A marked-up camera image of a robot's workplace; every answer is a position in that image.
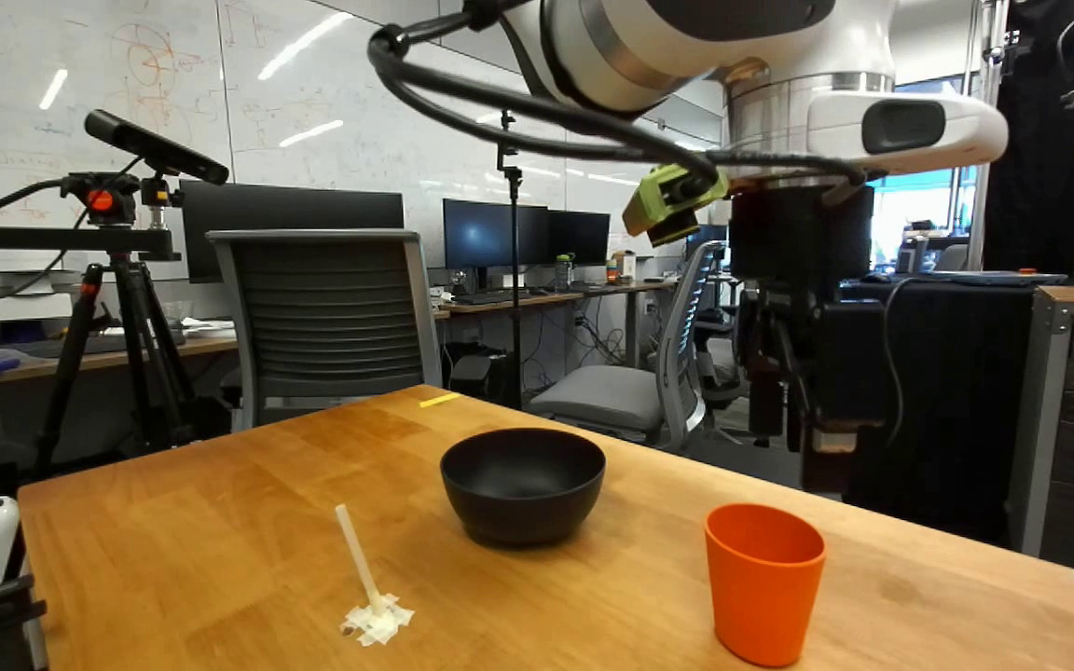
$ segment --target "cup rim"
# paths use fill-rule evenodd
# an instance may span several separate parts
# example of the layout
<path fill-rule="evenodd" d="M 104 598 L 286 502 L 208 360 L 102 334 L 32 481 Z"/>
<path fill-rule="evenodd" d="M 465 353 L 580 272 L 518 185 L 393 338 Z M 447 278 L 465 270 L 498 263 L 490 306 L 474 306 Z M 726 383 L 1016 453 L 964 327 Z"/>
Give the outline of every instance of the cup rim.
<path fill-rule="evenodd" d="M 738 552 L 738 548 L 733 548 L 724 538 L 717 538 L 717 529 L 712 529 L 712 519 L 724 514 L 724 509 L 733 509 L 733 506 L 784 514 L 784 519 L 800 522 L 802 529 L 811 529 L 811 534 L 821 540 L 821 552 L 811 554 L 811 560 L 786 560 L 786 562 Z M 784 509 L 784 506 L 769 506 L 769 502 L 724 502 L 724 506 L 712 506 L 710 519 L 705 519 L 705 529 L 710 529 L 710 540 L 712 540 L 712 544 L 719 544 L 724 552 L 733 552 L 733 554 L 738 554 L 738 560 L 746 560 L 746 562 L 758 562 L 758 568 L 816 568 L 816 562 L 827 560 L 827 538 L 825 538 L 812 522 L 807 522 L 807 519 L 800 519 L 800 514 L 792 514 L 792 509 Z"/>

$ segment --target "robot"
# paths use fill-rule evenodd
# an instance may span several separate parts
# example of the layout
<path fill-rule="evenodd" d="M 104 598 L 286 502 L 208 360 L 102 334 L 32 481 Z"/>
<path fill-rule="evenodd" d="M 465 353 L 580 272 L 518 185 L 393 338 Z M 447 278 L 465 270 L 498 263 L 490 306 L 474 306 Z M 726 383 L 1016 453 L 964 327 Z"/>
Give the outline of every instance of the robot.
<path fill-rule="evenodd" d="M 973 97 L 892 94 L 897 0 L 541 0 L 503 10 L 533 94 L 636 120 L 710 74 L 733 149 L 868 173 L 988 165 L 1002 114 Z"/>
<path fill-rule="evenodd" d="M 755 431 L 807 446 L 816 313 L 840 276 L 864 272 L 868 178 L 993 165 L 1006 149 L 1006 120 L 985 102 L 892 94 L 892 10 L 897 0 L 465 0 L 460 14 L 383 27 L 371 58 L 400 102 L 501 149 L 656 165 L 626 204 L 626 230 L 652 245 L 689 235 L 694 210 L 733 196 L 734 250 L 800 250 L 734 256 L 734 272 L 769 272 L 746 308 L 755 323 L 743 323 L 755 347 L 738 353 L 771 375 L 755 383 Z M 417 40 L 487 27 L 503 27 L 529 97 L 407 62 Z M 724 149 L 689 152 L 636 127 L 694 77 L 724 87 Z M 591 140 L 490 127 L 417 89 Z"/>

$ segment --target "window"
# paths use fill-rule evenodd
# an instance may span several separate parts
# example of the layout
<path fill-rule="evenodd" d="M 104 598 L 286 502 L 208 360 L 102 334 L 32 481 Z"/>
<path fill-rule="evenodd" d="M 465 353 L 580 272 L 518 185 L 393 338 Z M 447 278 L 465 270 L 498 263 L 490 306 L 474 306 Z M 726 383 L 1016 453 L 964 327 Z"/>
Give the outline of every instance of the window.
<path fill-rule="evenodd" d="M 964 94 L 965 77 L 923 77 L 898 94 Z M 933 220 L 938 230 L 970 240 L 981 166 L 886 174 L 873 204 L 873 272 L 897 272 L 904 230 L 915 220 Z"/>

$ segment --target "black bowl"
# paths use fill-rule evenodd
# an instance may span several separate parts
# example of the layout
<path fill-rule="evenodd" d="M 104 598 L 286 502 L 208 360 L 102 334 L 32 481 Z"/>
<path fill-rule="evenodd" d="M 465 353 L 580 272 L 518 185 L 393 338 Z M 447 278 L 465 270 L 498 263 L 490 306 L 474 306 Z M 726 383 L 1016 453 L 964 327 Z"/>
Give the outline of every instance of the black bowl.
<path fill-rule="evenodd" d="M 501 427 L 454 442 L 442 478 L 474 540 L 555 544 L 596 502 L 605 450 L 574 431 Z"/>

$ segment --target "wooden stick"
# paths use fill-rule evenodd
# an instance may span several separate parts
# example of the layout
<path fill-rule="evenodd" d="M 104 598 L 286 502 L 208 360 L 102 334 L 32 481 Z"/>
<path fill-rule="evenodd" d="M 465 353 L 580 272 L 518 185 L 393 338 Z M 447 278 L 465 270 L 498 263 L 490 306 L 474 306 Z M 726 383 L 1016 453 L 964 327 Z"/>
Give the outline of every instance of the wooden stick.
<path fill-rule="evenodd" d="M 381 604 L 381 590 L 373 580 L 373 570 L 365 568 L 365 554 L 362 554 L 362 544 L 360 544 L 360 534 L 355 534 L 355 522 L 351 522 L 351 509 L 347 502 L 337 506 L 337 519 L 342 524 L 342 538 L 347 538 L 347 548 L 351 548 L 351 560 L 355 560 L 355 570 L 360 570 L 360 580 L 362 580 L 362 591 L 371 604 Z"/>

